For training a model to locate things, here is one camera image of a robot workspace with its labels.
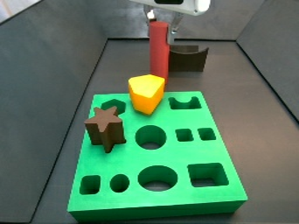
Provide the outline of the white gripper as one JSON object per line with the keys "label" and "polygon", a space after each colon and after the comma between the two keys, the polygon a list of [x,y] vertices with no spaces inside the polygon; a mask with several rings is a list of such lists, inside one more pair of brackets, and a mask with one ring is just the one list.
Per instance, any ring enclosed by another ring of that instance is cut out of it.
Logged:
{"label": "white gripper", "polygon": [[172,22],[168,24],[167,43],[171,45],[175,35],[179,31],[179,24],[183,20],[183,14],[192,16],[201,15],[211,6],[211,0],[131,0],[132,2],[145,4],[144,15],[149,22],[156,20],[155,8],[175,11]]}

